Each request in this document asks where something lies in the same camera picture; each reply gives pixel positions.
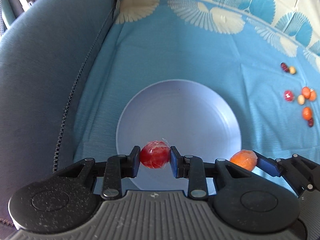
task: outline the blue tablecloth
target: blue tablecloth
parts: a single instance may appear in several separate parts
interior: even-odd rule
[[[105,161],[117,154],[116,127],[128,101],[155,82],[188,79],[227,101],[239,122],[243,149],[271,158],[296,153],[320,163],[319,99],[300,106],[283,98],[285,90],[298,96],[304,86],[320,91],[317,4],[121,0],[78,107],[74,160]],[[297,73],[285,73],[282,62]],[[312,128],[301,117],[305,106],[314,113]],[[275,181],[286,186],[282,179]]]

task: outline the red candy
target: red candy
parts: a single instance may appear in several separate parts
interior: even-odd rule
[[[141,150],[140,161],[147,168],[162,168],[170,160],[170,147],[163,141],[148,142]]]
[[[283,96],[284,99],[288,102],[292,102],[294,100],[294,94],[290,90],[286,90]]]
[[[286,63],[282,62],[282,63],[281,63],[281,68],[283,69],[283,71],[289,72],[289,68],[288,68],[288,66],[287,66]]]

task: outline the plastic wrapper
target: plastic wrapper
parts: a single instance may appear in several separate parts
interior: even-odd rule
[[[148,142],[140,152],[141,163],[150,169],[163,168],[170,161],[170,146],[166,140]]]
[[[253,171],[257,165],[258,157],[253,151],[241,150],[230,158],[230,162],[248,170]]]

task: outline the white fan print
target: white fan print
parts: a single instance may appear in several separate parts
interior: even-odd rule
[[[303,55],[306,57],[306,59],[309,61],[309,63],[320,72],[320,57],[310,50],[305,49],[303,51]]]
[[[247,18],[247,21],[254,26],[255,31],[265,41],[267,41],[272,47],[277,49],[279,52],[282,52],[283,54],[289,57],[295,57],[297,55],[298,46],[293,41],[286,38],[284,35],[281,35],[271,30],[271,28],[269,28],[263,23],[260,23],[251,18]]]
[[[135,22],[153,13],[160,0],[121,0],[116,24]]]
[[[219,7],[209,10],[196,0],[168,0],[168,5],[181,19],[205,30],[235,34],[244,27],[241,14]]]

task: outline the black circular pad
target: black circular pad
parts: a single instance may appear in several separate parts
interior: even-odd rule
[[[68,194],[61,190],[44,190],[32,198],[32,204],[36,209],[47,212],[61,209],[68,202]]]
[[[250,191],[242,195],[241,203],[245,208],[251,211],[268,212],[277,206],[278,200],[268,192]]]
[[[98,204],[79,179],[55,176],[19,189],[9,201],[9,212],[20,228],[52,234],[83,224]]]

